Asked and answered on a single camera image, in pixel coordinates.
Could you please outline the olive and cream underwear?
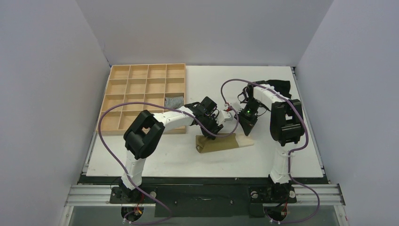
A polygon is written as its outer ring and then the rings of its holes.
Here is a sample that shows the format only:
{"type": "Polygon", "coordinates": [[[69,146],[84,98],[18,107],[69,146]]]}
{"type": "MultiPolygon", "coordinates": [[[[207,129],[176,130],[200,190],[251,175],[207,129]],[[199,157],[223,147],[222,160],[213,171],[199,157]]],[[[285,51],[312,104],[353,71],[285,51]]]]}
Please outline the olive and cream underwear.
{"type": "Polygon", "coordinates": [[[210,139],[202,135],[197,135],[195,138],[196,150],[199,153],[211,153],[242,148],[247,146],[253,146],[255,143],[251,136],[247,137],[244,134],[236,133],[227,137],[216,137],[215,139],[210,139]]]}

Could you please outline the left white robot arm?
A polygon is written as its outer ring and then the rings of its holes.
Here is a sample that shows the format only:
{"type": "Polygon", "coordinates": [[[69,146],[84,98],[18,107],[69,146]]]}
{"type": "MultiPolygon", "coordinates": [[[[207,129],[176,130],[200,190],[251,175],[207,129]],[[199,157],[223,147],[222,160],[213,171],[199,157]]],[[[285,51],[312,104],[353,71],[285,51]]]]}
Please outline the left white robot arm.
{"type": "Polygon", "coordinates": [[[226,111],[218,111],[216,103],[209,97],[177,109],[169,108],[163,113],[151,113],[148,110],[140,112],[123,135],[127,149],[127,171],[119,183],[122,197],[128,202],[136,202],[140,198],[138,186],[142,183],[145,159],[155,151],[164,132],[201,125],[203,136],[215,139],[223,123],[228,120],[231,120],[231,115],[226,111]]]}

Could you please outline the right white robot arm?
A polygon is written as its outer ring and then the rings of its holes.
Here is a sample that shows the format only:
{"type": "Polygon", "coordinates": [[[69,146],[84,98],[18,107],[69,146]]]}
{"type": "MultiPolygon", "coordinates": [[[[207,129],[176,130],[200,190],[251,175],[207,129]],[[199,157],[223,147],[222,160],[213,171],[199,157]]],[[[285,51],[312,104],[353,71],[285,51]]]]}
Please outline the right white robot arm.
{"type": "Polygon", "coordinates": [[[266,197],[277,201],[284,195],[280,184],[290,182],[288,172],[289,150],[296,148],[305,129],[302,125],[302,103],[291,99],[289,81],[269,80],[249,83],[242,91],[244,104],[238,113],[239,124],[248,136],[258,120],[260,107],[270,112],[270,134],[277,147],[269,174],[273,184],[266,187],[266,197]]]}

